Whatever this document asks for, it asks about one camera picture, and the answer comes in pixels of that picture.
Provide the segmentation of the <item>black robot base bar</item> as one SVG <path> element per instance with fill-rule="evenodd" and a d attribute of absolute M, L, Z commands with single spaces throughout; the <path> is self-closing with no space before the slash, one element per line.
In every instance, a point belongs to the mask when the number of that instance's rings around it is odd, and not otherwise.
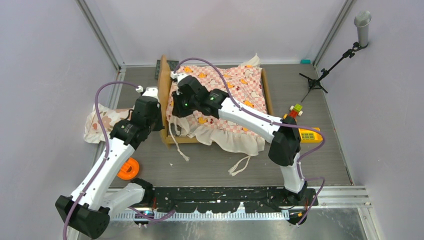
<path fill-rule="evenodd" d="M 316 190 L 303 188 L 291 193 L 277 186 L 249 187 L 156 187 L 135 204 L 151 212 L 167 214 L 246 214 L 280 213 L 291 224 L 303 224 L 307 211 L 318 205 Z"/>

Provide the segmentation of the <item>pink checkered duck blanket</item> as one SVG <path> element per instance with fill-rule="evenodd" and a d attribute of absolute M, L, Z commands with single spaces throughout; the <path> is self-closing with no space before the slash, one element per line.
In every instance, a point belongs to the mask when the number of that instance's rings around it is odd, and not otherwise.
<path fill-rule="evenodd" d="M 237 67 L 222 69 L 211 66 L 185 65 L 177 66 L 170 73 L 172 83 L 170 93 L 177 90 L 177 80 L 195 77 L 208 91 L 222 90 L 230 97 L 218 105 L 219 117 L 205 115 L 194 111 L 185 117 L 172 114 L 174 100 L 168 97 L 165 116 L 172 138 L 195 138 L 204 145 L 217 143 L 224 151 L 242 153 L 245 157 L 239 162 L 249 163 L 251 157 L 257 156 L 265 149 L 265 139 L 248 127 L 256 118 L 245 112 L 267 115 L 267 101 L 263 82 L 264 71 L 261 60 L 255 55 Z"/>

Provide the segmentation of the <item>wooden pet bed frame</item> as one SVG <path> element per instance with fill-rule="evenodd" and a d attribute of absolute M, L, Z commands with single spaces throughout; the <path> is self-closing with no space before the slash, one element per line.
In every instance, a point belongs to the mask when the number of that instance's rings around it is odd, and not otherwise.
<path fill-rule="evenodd" d="M 245 127 L 204 116 L 201 113 L 195 113 L 186 118 L 173 117 L 172 92 L 176 86 L 171 81 L 170 74 L 177 65 L 178 61 L 168 60 L 166 55 L 162 55 L 156 63 L 158 96 L 164 124 L 160 136 L 167 147 L 175 144 L 198 143 L 195 131 L 200 130 L 222 133 L 225 140 L 235 140 L 238 136 L 245 136 L 251 140 L 257 136 Z M 236 100 L 262 113 L 274 114 L 269 83 L 263 68 L 253 63 L 243 63 L 237 67 L 222 68 L 220 72 Z"/>

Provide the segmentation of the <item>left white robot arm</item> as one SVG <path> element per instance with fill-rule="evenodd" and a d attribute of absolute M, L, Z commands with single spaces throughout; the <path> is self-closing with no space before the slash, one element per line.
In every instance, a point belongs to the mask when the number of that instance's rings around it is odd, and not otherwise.
<path fill-rule="evenodd" d="M 61 195 L 55 207 L 61 219 L 80 233 L 99 238 L 107 229 L 111 217 L 139 204 L 148 207 L 154 199 L 153 185 L 138 177 L 126 187 L 106 196 L 122 165 L 151 132 L 163 129 L 161 104 L 157 97 L 140 96 L 130 119 L 116 123 L 105 149 L 81 184 L 70 194 Z"/>

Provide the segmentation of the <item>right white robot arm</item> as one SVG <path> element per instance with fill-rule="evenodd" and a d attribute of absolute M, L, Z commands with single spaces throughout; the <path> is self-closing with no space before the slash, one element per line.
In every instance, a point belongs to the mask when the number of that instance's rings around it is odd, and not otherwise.
<path fill-rule="evenodd" d="M 238 124 L 264 138 L 270 143 L 269 159 L 280 166 L 286 201 L 290 205 L 299 205 L 305 199 L 308 183 L 300 167 L 301 135 L 294 118 L 262 113 L 233 99 L 223 90 L 207 90 L 197 78 L 185 73 L 171 73 L 170 78 L 177 85 L 172 92 L 174 116 L 183 118 L 198 111 L 205 116 Z"/>

